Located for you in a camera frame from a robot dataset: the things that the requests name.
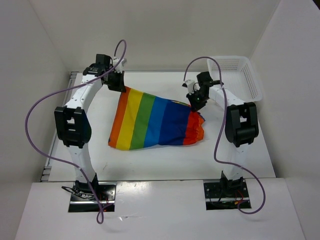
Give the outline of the rainbow striped shorts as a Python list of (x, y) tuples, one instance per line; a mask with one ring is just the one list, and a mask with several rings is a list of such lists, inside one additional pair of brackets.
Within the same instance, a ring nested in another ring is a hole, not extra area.
[(193, 145), (204, 139), (204, 122), (184, 102), (126, 87), (118, 100), (108, 145), (122, 151)]

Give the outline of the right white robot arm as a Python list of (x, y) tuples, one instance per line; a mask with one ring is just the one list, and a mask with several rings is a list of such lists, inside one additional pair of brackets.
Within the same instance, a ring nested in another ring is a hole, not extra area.
[[(216, 162), (224, 164), (221, 171), (219, 191), (225, 197), (230, 197), (243, 188), (243, 165), (247, 158), (249, 146), (259, 134), (257, 107), (254, 102), (245, 102), (231, 93), (221, 84), (213, 80), (209, 72), (201, 72), (197, 80), (185, 80), (182, 84), (187, 88), (191, 110), (197, 112), (208, 100), (213, 100), (223, 109), (221, 129), (213, 150)], [(230, 158), (217, 158), (218, 146), (222, 136), (230, 143)]]

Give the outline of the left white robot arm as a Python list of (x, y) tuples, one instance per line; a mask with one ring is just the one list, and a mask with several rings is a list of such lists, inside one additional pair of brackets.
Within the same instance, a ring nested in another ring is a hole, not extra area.
[(66, 146), (76, 166), (76, 177), (71, 192), (81, 198), (96, 199), (100, 194), (97, 174), (92, 166), (89, 141), (92, 128), (87, 111), (97, 92), (106, 85), (109, 90), (125, 92), (124, 65), (125, 58), (97, 54), (95, 62), (82, 73), (81, 87), (70, 100), (54, 111), (58, 138)]

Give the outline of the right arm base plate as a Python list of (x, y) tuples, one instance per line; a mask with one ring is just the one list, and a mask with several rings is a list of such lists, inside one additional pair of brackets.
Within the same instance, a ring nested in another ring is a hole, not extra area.
[(219, 180), (209, 180), (203, 182), (206, 210), (233, 210), (237, 209), (240, 203), (240, 209), (251, 209), (249, 192), (246, 182), (240, 189), (225, 193)]

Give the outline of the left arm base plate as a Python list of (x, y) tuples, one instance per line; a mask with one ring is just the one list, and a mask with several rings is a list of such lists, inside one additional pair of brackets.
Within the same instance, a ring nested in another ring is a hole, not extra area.
[[(97, 186), (96, 194), (104, 212), (115, 211), (116, 187), (115, 182), (99, 182)], [(90, 190), (76, 190), (76, 184), (61, 188), (70, 193), (69, 213), (99, 212), (98, 203)]]

